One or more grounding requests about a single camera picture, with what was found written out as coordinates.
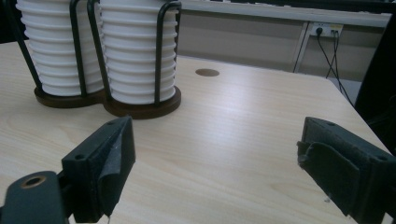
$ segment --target cable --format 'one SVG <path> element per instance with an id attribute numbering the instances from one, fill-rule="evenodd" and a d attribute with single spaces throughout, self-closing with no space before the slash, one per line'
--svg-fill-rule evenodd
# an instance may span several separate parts
<path id="1" fill-rule="evenodd" d="M 322 52 L 323 52 L 323 54 L 324 54 L 324 57 L 326 58 L 327 65 L 329 65 L 329 72 L 328 72 L 326 78 L 328 78 L 330 72 L 332 71 L 332 73 L 334 74 L 334 76 L 335 76 L 335 78 L 336 78 L 336 80 L 337 80 L 337 82 L 338 82 L 338 85 L 339 85 L 339 87 L 340 87 L 340 92 L 341 92 L 341 93 L 344 92 L 344 95 L 345 95 L 346 99 L 349 101 L 349 103 L 350 103 L 352 106 L 354 106 L 354 105 L 352 104 L 352 101 L 350 100 L 350 98 L 349 98 L 349 96 L 348 96 L 348 94 L 347 94 L 347 91 L 346 91 L 346 89 L 344 88 L 344 85 L 342 84 L 341 79 L 340 79 L 339 74 L 338 74 L 337 50 L 338 50 L 338 44 L 339 44 L 339 39 L 340 39 L 340 36 L 339 36 L 339 34 L 338 34 L 338 31 L 332 32 L 332 35 L 333 35 L 333 50 L 334 50 L 334 55 L 332 56 L 332 62 L 331 62 L 331 63 L 330 63 L 330 61 L 329 61 L 329 58 L 327 57 L 326 51 L 324 50 L 324 48 L 322 47 L 322 45 L 321 45 L 321 43 L 320 43 L 320 35 L 321 35 L 322 32 L 323 32 L 323 29 L 319 27 L 319 28 L 317 29 L 317 40 L 318 40 L 318 44 L 319 44 L 320 49 L 322 50 Z"/>

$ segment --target light wooden tabletop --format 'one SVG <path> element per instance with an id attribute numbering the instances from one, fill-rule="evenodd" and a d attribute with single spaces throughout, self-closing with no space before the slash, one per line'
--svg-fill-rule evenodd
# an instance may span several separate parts
<path id="1" fill-rule="evenodd" d="M 111 223 L 354 223 L 297 165 L 307 116 L 384 148 L 330 81 L 178 57 L 176 82 L 175 112 L 133 121 L 136 163 Z M 12 182 L 60 172 L 70 150 L 115 118 L 102 105 L 43 106 L 34 87 L 18 45 L 0 45 L 0 204 Z"/>

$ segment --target dark wooden base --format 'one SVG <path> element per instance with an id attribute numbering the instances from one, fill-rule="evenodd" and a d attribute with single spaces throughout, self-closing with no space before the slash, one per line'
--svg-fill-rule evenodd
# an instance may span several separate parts
<path id="1" fill-rule="evenodd" d="M 172 98 L 160 102 L 158 106 L 155 104 L 128 105 L 114 99 L 108 101 L 104 91 L 90 93 L 86 97 L 81 97 L 54 96 L 35 89 L 35 98 L 40 104 L 54 108 L 78 108 L 102 104 L 105 110 L 118 117 L 130 115 L 133 119 L 155 119 L 173 112 L 180 106 L 181 91 L 176 86 L 175 90 L 176 92 Z"/>

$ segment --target wall socket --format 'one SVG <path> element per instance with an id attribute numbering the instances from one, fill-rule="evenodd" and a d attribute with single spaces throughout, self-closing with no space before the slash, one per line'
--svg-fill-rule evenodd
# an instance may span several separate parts
<path id="1" fill-rule="evenodd" d="M 311 35 L 317 35 L 317 29 L 322 28 L 323 32 L 320 36 L 327 36 L 327 37 L 334 37 L 332 31 L 338 31 L 338 36 L 341 35 L 341 31 L 343 31 L 342 24 L 335 24 L 335 23 L 326 23 L 326 22 L 314 22 L 312 26 Z"/>

